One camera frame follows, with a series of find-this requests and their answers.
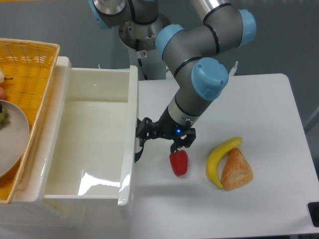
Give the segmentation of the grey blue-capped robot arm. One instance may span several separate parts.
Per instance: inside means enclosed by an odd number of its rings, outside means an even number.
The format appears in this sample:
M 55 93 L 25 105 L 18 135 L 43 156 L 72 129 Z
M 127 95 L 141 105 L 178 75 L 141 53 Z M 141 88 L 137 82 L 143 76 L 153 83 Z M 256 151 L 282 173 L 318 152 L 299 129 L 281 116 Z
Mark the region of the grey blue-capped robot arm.
M 158 121 L 137 122 L 140 147 L 157 138 L 172 140 L 171 152 L 190 147 L 196 137 L 194 123 L 228 83 L 228 72 L 215 56 L 255 38 L 252 13 L 237 10 L 227 0 L 195 0 L 202 25 L 187 31 L 171 24 L 156 0 L 91 0 L 89 6 L 100 28 L 119 28 L 143 79 L 159 78 L 169 69 L 179 85 Z

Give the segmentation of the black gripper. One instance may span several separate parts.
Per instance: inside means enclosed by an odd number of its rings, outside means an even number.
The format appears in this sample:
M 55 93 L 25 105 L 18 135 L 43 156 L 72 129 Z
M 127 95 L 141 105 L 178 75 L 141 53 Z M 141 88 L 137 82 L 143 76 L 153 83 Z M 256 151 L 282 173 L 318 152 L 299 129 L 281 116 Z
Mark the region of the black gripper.
M 136 137 L 139 139 L 139 146 L 143 147 L 149 139 L 173 140 L 170 146 L 171 152 L 177 152 L 180 148 L 189 148 L 196 139 L 195 128 L 189 129 L 189 121 L 185 125 L 178 124 L 172 118 L 161 119 L 153 122 L 150 118 L 138 120 Z

